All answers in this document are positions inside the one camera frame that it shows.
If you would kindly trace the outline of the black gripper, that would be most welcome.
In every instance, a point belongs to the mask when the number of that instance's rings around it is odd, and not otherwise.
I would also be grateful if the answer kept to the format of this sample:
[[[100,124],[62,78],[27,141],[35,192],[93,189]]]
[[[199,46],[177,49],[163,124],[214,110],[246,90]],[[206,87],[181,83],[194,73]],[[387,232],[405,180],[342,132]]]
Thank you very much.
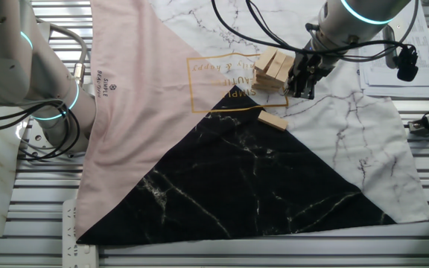
[[[335,56],[296,53],[285,83],[285,95],[313,100],[316,82],[327,77],[336,63]]]

